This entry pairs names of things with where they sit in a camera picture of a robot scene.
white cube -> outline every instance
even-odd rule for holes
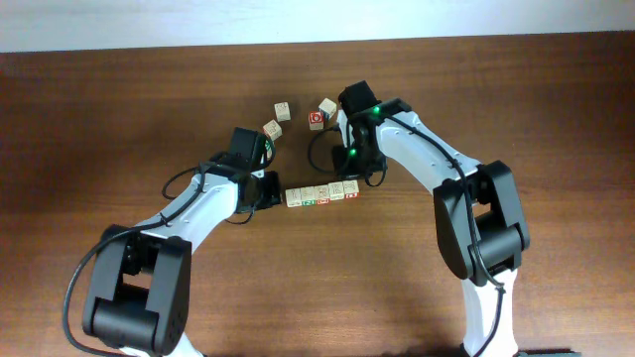
[[[359,195],[359,186],[357,185],[356,180],[347,180],[343,182],[344,184],[344,197],[346,198],[354,198]]]
[[[278,121],[291,120],[291,112],[289,111],[289,103],[282,102],[282,103],[274,104],[274,109],[276,109],[276,118],[278,118]]]
[[[317,204],[327,204],[330,202],[330,193],[328,193],[328,184],[323,184],[314,187],[316,193]]]
[[[302,205],[316,204],[316,191],[313,186],[300,188],[300,197],[302,198]]]
[[[282,136],[282,128],[275,120],[270,121],[262,127],[265,131],[265,134],[272,140],[276,140]]]
[[[337,111],[337,104],[332,100],[325,98],[318,107],[321,115],[324,117],[324,121],[330,120]]]
[[[321,112],[309,113],[309,129],[322,130],[324,129],[324,117]]]
[[[287,196],[287,207],[298,207],[302,205],[302,197],[299,188],[287,189],[285,194]]]
[[[344,183],[342,182],[329,183],[328,195],[330,195],[330,200],[344,199]]]

white background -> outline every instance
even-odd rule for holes
[[[635,0],[0,0],[0,52],[635,29]]]

row of blocks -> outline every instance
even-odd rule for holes
[[[285,194],[288,207],[327,204],[332,200],[357,197],[359,195],[359,186],[356,180],[346,180],[317,186],[287,189]]]

black bracket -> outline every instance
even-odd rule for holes
[[[112,225],[101,239],[126,230]],[[124,274],[152,275],[149,289]],[[141,233],[108,244],[95,260],[83,312],[83,331],[107,346],[170,354],[186,327],[190,304],[191,242]]]
[[[478,217],[476,237],[490,274],[521,265],[521,252],[529,248],[529,230],[511,170],[500,161],[481,165],[467,177],[472,201],[490,204]],[[487,283],[477,269],[467,225],[465,196],[460,181],[448,179],[433,190],[439,250],[449,269],[459,279],[471,279],[477,286]]]

brown tabletop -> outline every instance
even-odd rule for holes
[[[260,129],[274,103],[293,118],[272,166],[283,186],[333,180],[307,162],[308,113],[360,79],[466,155],[513,170],[532,238],[513,296],[521,348],[635,355],[633,33],[0,55],[0,354],[82,355],[61,309],[84,252],[111,223],[158,212],[166,179],[227,149],[235,126]],[[337,141],[318,145],[319,163]],[[360,190],[219,225],[192,259],[195,346],[457,346],[463,297],[432,198],[393,161],[381,187]],[[90,270],[70,317],[80,341],[103,347],[80,329]]]

